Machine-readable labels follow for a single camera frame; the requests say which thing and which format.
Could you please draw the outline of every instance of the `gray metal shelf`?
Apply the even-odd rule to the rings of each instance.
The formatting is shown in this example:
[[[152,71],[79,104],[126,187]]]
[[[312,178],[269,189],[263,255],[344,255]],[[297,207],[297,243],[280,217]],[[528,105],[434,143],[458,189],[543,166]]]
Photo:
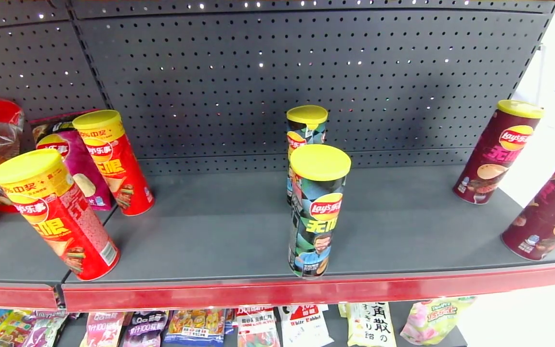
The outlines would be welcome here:
[[[500,233],[520,207],[502,191],[475,206],[453,195],[461,166],[356,169],[348,176],[327,275],[534,264]],[[157,204],[114,213],[119,264],[94,283],[292,277],[283,172],[153,176]],[[555,252],[541,263],[555,262]]]
[[[412,345],[406,340],[399,336],[399,332],[406,323],[408,317],[408,312],[410,312],[410,307],[413,302],[399,302],[390,303],[391,309],[391,320],[394,325],[394,332],[396,334],[395,341],[397,342],[397,347],[411,347]],[[348,340],[348,323],[346,319],[341,318],[337,310],[337,306],[330,305],[330,309],[324,312],[324,318],[329,329],[329,334],[335,342],[328,345],[328,347],[345,346]],[[87,316],[83,316],[77,320],[69,321],[68,325],[64,328],[64,332],[61,335],[59,343],[56,347],[77,347],[80,341],[83,340],[84,333],[86,332]],[[278,323],[277,329],[279,330],[280,339],[282,337],[282,331],[280,324]],[[237,334],[228,334],[224,338],[225,347],[235,347],[237,345]],[[466,347],[466,341],[460,333],[458,328],[455,328],[447,335],[447,337],[437,345],[438,347]]]

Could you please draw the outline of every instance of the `lay's logo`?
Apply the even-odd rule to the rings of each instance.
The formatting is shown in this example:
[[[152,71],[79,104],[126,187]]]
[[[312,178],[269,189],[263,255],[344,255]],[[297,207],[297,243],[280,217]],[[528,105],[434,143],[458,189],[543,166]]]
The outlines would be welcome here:
[[[341,193],[326,194],[314,200],[310,205],[310,215],[316,220],[332,220],[337,218],[341,206]]]
[[[500,133],[498,141],[500,145],[508,151],[517,151],[522,149],[528,138],[532,135],[533,128],[529,125],[516,125],[505,129]]]

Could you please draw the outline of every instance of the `purple snack package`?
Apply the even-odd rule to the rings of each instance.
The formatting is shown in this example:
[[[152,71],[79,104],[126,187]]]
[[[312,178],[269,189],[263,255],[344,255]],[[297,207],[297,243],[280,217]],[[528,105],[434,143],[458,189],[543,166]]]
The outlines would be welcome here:
[[[123,338],[123,347],[160,347],[160,334],[167,320],[168,312],[163,310],[134,312]]]
[[[39,318],[27,336],[23,347],[53,347],[65,317]]]
[[[72,120],[90,111],[62,114],[29,121],[36,149],[54,148],[64,159],[72,178],[96,211],[110,211],[110,189],[98,171]]]

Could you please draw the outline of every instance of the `lay's chip can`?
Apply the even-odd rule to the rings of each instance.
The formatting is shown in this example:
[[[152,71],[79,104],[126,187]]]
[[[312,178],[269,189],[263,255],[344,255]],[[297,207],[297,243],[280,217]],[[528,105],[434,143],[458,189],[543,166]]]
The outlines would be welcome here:
[[[327,270],[350,165],[348,154],[327,145],[306,145],[291,155],[288,262],[297,276],[314,279]]]
[[[325,140],[328,112],[325,108],[316,105],[304,105],[291,108],[286,112],[288,141],[288,160],[292,152],[304,145],[322,144]],[[292,169],[289,165],[286,178],[286,200],[290,204],[292,197]]]
[[[37,149],[3,162],[0,186],[80,280],[98,279],[117,265],[119,250],[57,149]]]
[[[156,203],[116,110],[99,110],[72,121],[124,215],[145,213]]]
[[[497,110],[478,142],[453,191],[472,204],[486,204],[517,159],[543,116],[543,109],[516,100],[498,101]]]

